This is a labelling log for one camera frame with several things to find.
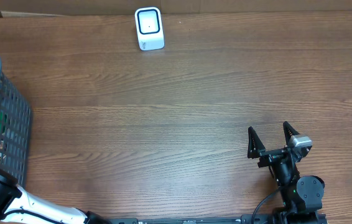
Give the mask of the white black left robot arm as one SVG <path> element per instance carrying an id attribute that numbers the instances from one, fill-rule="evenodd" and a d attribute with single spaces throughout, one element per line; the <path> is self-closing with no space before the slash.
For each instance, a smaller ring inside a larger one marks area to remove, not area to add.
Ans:
<path id="1" fill-rule="evenodd" d="M 93 212 L 56 205 L 28 193 L 15 177 L 1 169 L 0 222 L 110 224 L 110 221 Z"/>

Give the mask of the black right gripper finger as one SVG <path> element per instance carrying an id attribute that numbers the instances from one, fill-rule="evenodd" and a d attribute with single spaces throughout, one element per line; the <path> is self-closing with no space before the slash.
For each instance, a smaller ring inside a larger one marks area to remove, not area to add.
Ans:
<path id="1" fill-rule="evenodd" d="M 283 130 L 284 130 L 286 145 L 289 144 L 289 141 L 292 136 L 299 135 L 299 132 L 296 131 L 287 121 L 283 122 Z"/>
<path id="2" fill-rule="evenodd" d="M 261 153 L 266 151 L 266 148 L 252 126 L 248 128 L 248 138 L 248 158 L 255 159 L 260 157 Z"/>

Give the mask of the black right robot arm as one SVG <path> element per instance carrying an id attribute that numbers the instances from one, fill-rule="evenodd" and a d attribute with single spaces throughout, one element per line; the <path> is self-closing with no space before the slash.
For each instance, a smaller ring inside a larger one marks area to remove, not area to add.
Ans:
<path id="1" fill-rule="evenodd" d="M 297 163 L 310 152 L 312 140 L 307 135 L 300 134 L 286 121 L 283 122 L 283 130 L 285 145 L 268 151 L 254 128 L 248 128 L 247 157 L 258 159 L 259 168 L 267 167 L 277 184 L 277 189 L 261 200 L 254 209 L 250 223 L 257 222 L 257 213 L 262 205 L 277 194 L 281 195 L 283 206 L 273 209 L 260 223 L 326 223 L 326 216 L 318 213 L 323 207 L 323 179 L 315 175 L 302 177 L 297 168 Z"/>

